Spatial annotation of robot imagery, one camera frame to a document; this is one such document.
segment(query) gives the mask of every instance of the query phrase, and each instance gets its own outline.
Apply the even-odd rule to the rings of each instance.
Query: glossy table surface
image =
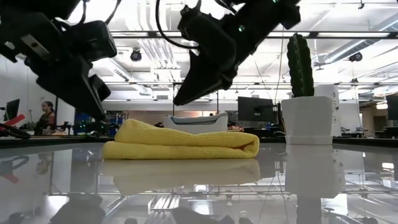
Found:
[[[0,223],[398,223],[398,154],[383,148],[104,161],[102,145],[2,149]]]

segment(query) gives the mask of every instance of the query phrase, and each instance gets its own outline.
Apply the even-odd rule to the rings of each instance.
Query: cactus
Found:
[[[290,84],[294,97],[313,96],[311,54],[307,41],[300,34],[294,34],[287,44]]]

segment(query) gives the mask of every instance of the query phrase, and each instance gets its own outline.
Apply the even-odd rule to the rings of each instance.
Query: monitor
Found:
[[[272,100],[239,96],[238,120],[275,123]]]
[[[387,113],[389,120],[398,120],[398,95],[397,96],[386,96],[387,100]]]
[[[6,113],[4,114],[4,121],[14,119],[18,115],[19,99],[7,103]]]

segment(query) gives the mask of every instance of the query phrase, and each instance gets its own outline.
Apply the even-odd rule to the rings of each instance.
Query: yellow towel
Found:
[[[115,141],[104,144],[104,159],[249,159],[259,138],[247,133],[190,134],[129,119]]]
[[[255,159],[104,161],[99,170],[113,176],[122,195],[195,184],[255,183],[261,178]]]

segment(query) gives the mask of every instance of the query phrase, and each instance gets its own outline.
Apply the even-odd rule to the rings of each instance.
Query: security camera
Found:
[[[362,60],[363,56],[361,54],[361,52],[355,53],[353,55],[351,55],[348,60],[350,62],[360,62]]]
[[[141,56],[141,53],[140,53],[140,49],[133,49],[132,53],[130,55],[130,59],[133,62],[139,62],[139,61],[141,61],[141,58],[142,58],[142,56]]]

